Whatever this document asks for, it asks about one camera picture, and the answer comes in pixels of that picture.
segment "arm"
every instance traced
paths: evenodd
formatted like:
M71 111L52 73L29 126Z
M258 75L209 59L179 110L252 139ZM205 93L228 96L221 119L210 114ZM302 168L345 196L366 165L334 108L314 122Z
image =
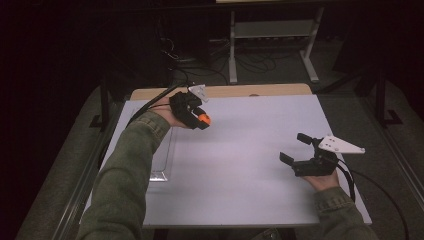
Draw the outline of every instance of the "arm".
M95 180L92 204L82 217L77 239L141 238L153 154L171 126L184 126L169 106L153 111L122 132Z
M378 239L364 223L355 203L340 188L336 171L330 176L304 179L317 190L314 199L323 239Z

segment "floor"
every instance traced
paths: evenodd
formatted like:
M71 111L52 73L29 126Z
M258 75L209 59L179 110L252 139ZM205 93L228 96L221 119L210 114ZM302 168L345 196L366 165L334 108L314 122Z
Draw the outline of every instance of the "floor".
M320 77L320 83L316 84L308 80L297 54L299 46L303 44L302 39L284 41L286 42L271 42L272 44L264 44L258 40L239 43L238 84L307 83L315 91L344 76L343 73L332 70L342 41L318 41L315 44L311 61ZM272 46L272 51L263 48L264 45ZM174 79L180 81L188 77L199 84L227 85L227 55L217 48L213 56L210 65L196 61L183 63L182 60L178 69L174 70ZM410 184L413 182L419 185L411 173L417 179L424 179L424 166L421 162L424 158L424 123L408 106L403 93L388 83L386 107L393 109L403 124L382 128L374 118L374 91L368 97L357 97L353 89L358 81L359 79L354 79L331 93L319 95L324 113L336 136L360 142L367 149L367 154L361 157L344 156L348 165L372 178L389 193L403 213L410 239L424 239L423 203L417 200L418 191ZM114 109L118 108L119 104L111 103L112 118ZM76 186L80 186L82 173L87 171L87 159L93 155L93 149L101 148L99 145L103 144L102 139L107 134L100 132L98 128L89 127L93 117L99 114L100 94L97 88L81 109L21 227L18 239L75 238L84 201L77 203L75 207L76 202L71 200L85 199L88 196L87 191L76 196ZM87 184L92 180L83 179ZM405 238L402 219L387 196L365 178L357 176L356 182L373 220L371 227L379 238ZM62 224L63 216L69 219L68 225ZM298 240L318 239L318 231L316 226L295 229ZM147 231L146 234L153 237L152 232Z

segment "hand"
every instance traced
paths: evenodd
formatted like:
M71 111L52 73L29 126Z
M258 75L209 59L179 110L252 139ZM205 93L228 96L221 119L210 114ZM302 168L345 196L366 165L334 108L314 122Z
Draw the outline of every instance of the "hand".
M306 176L303 177L307 182L309 182L312 187L315 188L315 190L324 191L329 188L333 187L339 187L339 177L337 176L337 171L334 170L334 172L331 175L328 176Z
M159 114L160 116L162 116L166 121L168 121L171 127L188 128L184 123L176 119L174 114L172 114L168 97L159 99L159 101L157 101L150 107L149 111L155 112Z

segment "metal frame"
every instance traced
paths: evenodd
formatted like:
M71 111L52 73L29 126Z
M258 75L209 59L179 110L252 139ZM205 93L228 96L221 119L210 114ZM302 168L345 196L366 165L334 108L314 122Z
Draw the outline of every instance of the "metal frame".
M299 32L297 30L297 33L294 32L289 32L288 33L284 33L285 29L282 29L281 33L272 33L272 37L287 37L287 36L308 36L309 37L309 42L306 45L305 49L301 50L300 53L300 57L302 59L303 64L305 65L306 71L309 75L309 79L311 80L311 82L313 83L318 83L319 82L319 78L318 75L315 71L314 66L312 65L312 62L310 60L310 55L312 52L312 47L314 46L315 43L315 39L316 39L316 35L318 33L318 29L319 29L319 25L321 22L321 18L324 12L324 8L320 7L317 10L317 13L315 15L315 18L312 21L311 24L311 29L309 31L309 33L302 33L301 31ZM305 21L279 21L279 22L270 22L270 28L273 27L282 27L283 25L286 28L290 28L290 26L296 26L296 25L305 25L304 24ZM235 39L236 38L247 38L247 37L264 37L264 33L261 34L256 34L254 33L255 29L251 29L252 33L247 33L247 31L249 30L248 28L243 28L243 34L241 34L241 36L238 36L237 34L237 26L236 26L236 22L235 22L235 13L234 11L231 11L231 27L230 27L230 57L228 60L228 68L229 68L229 75L230 75L230 84L237 84L237 67L236 67L236 61L235 61L235 55L234 55L234 49L235 49Z
M119 120L120 113L122 111L123 104L113 104L112 112L114 112L112 119L110 119L108 126L104 132L101 132L98 140L91 152L85 168L81 173L78 183L72 193L68 203L66 204L65 210L63 211L62 218L56 227L56 230L52 236L52 239L67 239L69 230L72 224L76 220L77 214L81 208L84 208L85 201L92 189L94 179L98 174L98 161L103 153L103 149L108 140L111 138L115 126Z
M374 104L371 103L370 99L363 98L362 104L365 109L368 109L367 114L372 119L372 111L374 110ZM408 159L406 159L405 155L402 153L402 150L399 148L399 145L396 143L396 140L392 137L390 132L381 125L381 122L376 119L376 121L371 121L374 124L375 129L378 130L384 142L390 148L390 151L395 157L395 160L400 168L400 172L402 176L405 178L405 181L410 188L412 194L415 197L420 208L424 211L424 185L419 177L415 174L414 169L409 164Z

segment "wooden table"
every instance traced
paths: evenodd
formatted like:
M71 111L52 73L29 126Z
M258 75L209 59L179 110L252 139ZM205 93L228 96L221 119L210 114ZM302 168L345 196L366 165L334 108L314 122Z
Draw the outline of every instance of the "wooden table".
M130 100L150 100L163 92L165 88L137 89L131 94ZM177 88L168 96L176 92L186 92L187 88ZM266 84L266 85L234 85L234 86L206 86L206 94L211 98L219 97L248 97L248 96L281 96L281 95L311 95L312 91L307 84Z

